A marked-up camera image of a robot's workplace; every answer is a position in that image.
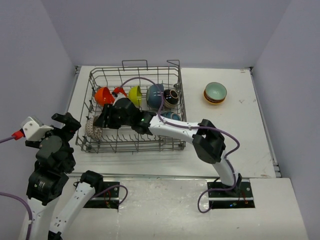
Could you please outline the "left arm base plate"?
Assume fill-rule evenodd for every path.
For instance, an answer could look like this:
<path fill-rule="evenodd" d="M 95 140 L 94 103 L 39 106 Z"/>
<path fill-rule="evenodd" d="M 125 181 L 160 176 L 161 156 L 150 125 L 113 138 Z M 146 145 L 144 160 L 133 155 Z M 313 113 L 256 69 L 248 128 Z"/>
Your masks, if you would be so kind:
<path fill-rule="evenodd" d="M 114 187 L 109 191 L 100 194 L 98 197 L 89 200 L 84 209 L 119 209 L 119 193 L 120 189 Z"/>

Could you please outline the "orange bowl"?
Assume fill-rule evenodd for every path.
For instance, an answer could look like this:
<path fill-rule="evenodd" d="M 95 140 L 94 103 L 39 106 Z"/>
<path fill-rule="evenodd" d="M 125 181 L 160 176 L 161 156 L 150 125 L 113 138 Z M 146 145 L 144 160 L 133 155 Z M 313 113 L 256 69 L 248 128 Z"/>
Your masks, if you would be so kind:
<path fill-rule="evenodd" d="M 107 87 L 99 88 L 94 95 L 94 99 L 100 106 L 114 103 L 114 97 Z"/>
<path fill-rule="evenodd" d="M 127 98 L 127 94 L 124 91 L 124 89 L 122 87 L 116 87 L 113 92 L 112 95 L 114 97 L 115 100 L 119 100 L 121 98 Z"/>

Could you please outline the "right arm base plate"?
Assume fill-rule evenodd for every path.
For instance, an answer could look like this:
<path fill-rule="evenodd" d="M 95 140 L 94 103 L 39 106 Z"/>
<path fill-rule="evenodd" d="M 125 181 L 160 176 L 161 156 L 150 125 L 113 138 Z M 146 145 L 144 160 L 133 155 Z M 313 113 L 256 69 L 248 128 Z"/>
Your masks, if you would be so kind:
<path fill-rule="evenodd" d="M 211 191 L 207 195 L 211 209 L 253 209 L 256 207 L 249 179 L 242 180 L 240 189 L 235 195 L 230 195 L 225 191 Z"/>

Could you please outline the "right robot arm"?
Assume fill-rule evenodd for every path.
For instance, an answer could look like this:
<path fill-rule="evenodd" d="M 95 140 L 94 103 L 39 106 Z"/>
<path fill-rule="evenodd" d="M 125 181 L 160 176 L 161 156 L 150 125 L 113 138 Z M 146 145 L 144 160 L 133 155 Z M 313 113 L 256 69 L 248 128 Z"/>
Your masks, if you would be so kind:
<path fill-rule="evenodd" d="M 93 125 L 102 129 L 129 126 L 140 135 L 163 136 L 189 143 L 197 157 L 212 165 L 218 173 L 222 184 L 220 191 L 230 197 L 241 191 L 242 177 L 235 172 L 226 152 L 227 133 L 215 128 L 207 119 L 192 123 L 165 118 L 152 111 L 140 110 L 131 100 L 123 97 L 113 104 L 105 104 Z"/>

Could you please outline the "lime green bowl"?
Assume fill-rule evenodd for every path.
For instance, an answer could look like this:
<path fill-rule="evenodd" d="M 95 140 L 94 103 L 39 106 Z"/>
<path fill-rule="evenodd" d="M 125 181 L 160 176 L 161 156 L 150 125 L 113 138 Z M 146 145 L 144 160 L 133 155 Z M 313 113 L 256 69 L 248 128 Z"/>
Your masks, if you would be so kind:
<path fill-rule="evenodd" d="M 141 104 L 142 104 L 142 92 L 141 92 L 141 88 L 140 88 L 139 85 L 136 85 L 136 86 L 132 87 L 129 90 L 128 98 L 130 99 L 130 101 L 136 107 L 140 107 L 141 106 Z"/>

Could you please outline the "yellow bowl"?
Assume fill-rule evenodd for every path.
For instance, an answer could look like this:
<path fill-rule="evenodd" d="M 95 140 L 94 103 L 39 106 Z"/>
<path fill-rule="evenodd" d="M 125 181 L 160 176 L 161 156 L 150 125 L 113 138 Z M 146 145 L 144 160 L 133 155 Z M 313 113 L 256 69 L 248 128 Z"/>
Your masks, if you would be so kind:
<path fill-rule="evenodd" d="M 219 105 L 225 101 L 225 98 L 222 100 L 212 100 L 211 98 L 207 98 L 206 96 L 204 96 L 204 99 L 211 105 Z"/>

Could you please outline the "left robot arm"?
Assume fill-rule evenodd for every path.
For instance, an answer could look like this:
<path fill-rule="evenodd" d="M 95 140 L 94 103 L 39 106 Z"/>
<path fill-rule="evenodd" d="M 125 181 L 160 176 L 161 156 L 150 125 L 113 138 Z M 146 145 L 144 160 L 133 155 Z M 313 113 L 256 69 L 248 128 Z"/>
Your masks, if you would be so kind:
<path fill-rule="evenodd" d="M 54 210 L 69 180 L 68 174 L 76 165 L 74 149 L 69 141 L 81 124 L 69 112 L 55 113 L 52 120 L 63 124 L 62 128 L 45 125 L 35 116 L 29 116 L 22 124 L 25 145 L 37 149 L 34 171 L 28 179 L 27 204 L 28 240 L 61 240 L 80 210 L 94 196 L 103 193 L 103 176 L 88 170 L 80 177 L 74 194 L 61 212 Z"/>

